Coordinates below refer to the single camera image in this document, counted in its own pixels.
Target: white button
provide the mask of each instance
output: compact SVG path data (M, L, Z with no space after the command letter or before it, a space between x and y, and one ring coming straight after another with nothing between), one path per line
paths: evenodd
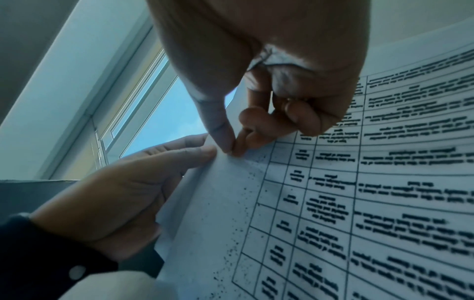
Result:
M85 267L82 265L77 265L75 267L72 267L71 270L69 270L69 278L72 280L79 280L81 279L85 274Z

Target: sleeve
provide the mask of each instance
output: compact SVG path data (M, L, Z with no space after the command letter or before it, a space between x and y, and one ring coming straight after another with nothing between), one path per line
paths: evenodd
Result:
M12 217L0 226L2 299L55 300L78 280L117 269L99 252L47 233L26 217Z

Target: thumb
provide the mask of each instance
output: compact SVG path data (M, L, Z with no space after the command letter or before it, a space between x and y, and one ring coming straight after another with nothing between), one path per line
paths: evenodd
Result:
M151 155L136 161L134 179L143 179L155 183L164 182L176 173L204 166L217 154L217 148L206 145L195 148L170 150Z

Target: hand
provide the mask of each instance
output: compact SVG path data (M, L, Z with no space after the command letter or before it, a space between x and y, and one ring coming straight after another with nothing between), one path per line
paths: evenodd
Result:
M203 146L206 136L187 136L106 166L48 201L30 220L112 260L127 259L158 237L155 216L186 170L215 157L214 146Z
M171 63L224 152L241 155L297 129L315 136L343 118L366 55L369 0L147 1ZM249 108L235 142L224 97L242 76Z

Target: sky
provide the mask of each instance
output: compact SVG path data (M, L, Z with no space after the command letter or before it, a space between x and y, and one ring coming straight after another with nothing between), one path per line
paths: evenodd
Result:
M226 107L233 99L235 92L234 89L226 96ZM198 111L183 82L178 78L123 156L186 135L205 132L206 129L199 118Z

